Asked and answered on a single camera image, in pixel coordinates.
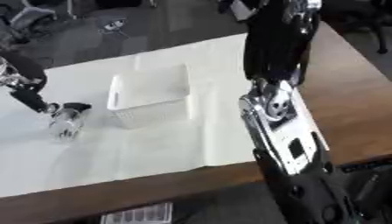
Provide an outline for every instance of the desk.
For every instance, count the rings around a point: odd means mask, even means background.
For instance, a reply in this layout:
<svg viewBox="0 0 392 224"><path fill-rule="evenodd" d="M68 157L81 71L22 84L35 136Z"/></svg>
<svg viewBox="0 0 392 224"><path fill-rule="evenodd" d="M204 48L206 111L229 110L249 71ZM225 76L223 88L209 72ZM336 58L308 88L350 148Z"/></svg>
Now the desk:
<svg viewBox="0 0 392 224"><path fill-rule="evenodd" d="M314 40L301 92L330 145L334 163L392 152L391 84L325 24ZM262 179L254 163L245 163L37 192L0 199L0 220L63 221Z"/></svg>

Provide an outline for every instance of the black cable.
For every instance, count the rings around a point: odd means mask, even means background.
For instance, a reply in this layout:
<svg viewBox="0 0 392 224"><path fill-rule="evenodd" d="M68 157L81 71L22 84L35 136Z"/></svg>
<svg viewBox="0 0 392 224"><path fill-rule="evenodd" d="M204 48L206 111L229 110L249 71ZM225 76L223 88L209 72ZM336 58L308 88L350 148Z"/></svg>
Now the black cable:
<svg viewBox="0 0 392 224"><path fill-rule="evenodd" d="M382 219L383 219L383 221L384 221L385 224L391 224L392 222L391 222L391 219L390 219L390 217L389 217L389 213L386 213L386 212L385 212L385 209L386 209L385 206L383 206L383 207L381 208L381 217L382 217Z"/></svg>

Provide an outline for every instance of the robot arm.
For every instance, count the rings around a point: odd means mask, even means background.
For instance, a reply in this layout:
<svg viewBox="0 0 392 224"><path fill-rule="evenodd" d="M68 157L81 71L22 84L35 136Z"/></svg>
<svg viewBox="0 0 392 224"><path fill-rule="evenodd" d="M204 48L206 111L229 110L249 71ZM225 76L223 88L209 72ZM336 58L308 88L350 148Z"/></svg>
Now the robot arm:
<svg viewBox="0 0 392 224"><path fill-rule="evenodd" d="M232 2L223 0L223 6ZM269 190L289 224L358 223L296 90L305 80L321 0L259 5L247 21L244 70L252 85L240 99L240 110Z"/></svg>

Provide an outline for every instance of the white object on floor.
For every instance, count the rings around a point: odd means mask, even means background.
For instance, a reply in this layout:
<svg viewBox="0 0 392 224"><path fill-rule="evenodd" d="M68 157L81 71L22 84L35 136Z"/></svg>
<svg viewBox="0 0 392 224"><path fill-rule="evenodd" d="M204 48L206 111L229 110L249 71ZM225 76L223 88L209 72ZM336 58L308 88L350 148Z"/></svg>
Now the white object on floor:
<svg viewBox="0 0 392 224"><path fill-rule="evenodd" d="M169 224L172 223L172 203L157 204L111 213L101 218L101 224Z"/></svg>
<svg viewBox="0 0 392 224"><path fill-rule="evenodd" d="M185 65L113 77L108 109L129 129L189 118Z"/></svg>
<svg viewBox="0 0 392 224"><path fill-rule="evenodd" d="M234 0L231 10L238 21L246 20L255 13L256 10L250 10L242 0Z"/></svg>

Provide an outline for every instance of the floor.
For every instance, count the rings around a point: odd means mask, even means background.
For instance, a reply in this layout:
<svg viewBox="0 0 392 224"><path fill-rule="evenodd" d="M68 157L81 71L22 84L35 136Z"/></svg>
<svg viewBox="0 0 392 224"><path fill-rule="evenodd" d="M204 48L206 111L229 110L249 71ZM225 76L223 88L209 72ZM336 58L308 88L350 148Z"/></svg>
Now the floor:
<svg viewBox="0 0 392 224"><path fill-rule="evenodd" d="M0 0L0 3L7 1L18 7L14 0ZM64 5L59 10L65 12ZM123 34L102 31L105 24L118 18L127 19ZM218 14L215 0L158 0L156 9L144 3L139 8L95 11L77 20L70 20L63 13L47 30L51 34L16 47L46 68L153 51L246 31L244 24L236 23L233 15ZM392 30L387 30L387 34L392 49ZM346 40L392 80L392 52L376 53L377 44L370 34L347 35ZM266 186L254 183L178 201L175 223L285 222Z"/></svg>
<svg viewBox="0 0 392 224"><path fill-rule="evenodd" d="M119 18L126 19L122 33L103 31L104 25ZM47 30L50 35L17 49L48 68L179 46L246 29L233 15L220 15L214 0L160 0L156 9L144 1L139 8L100 10L77 20L62 15Z"/></svg>

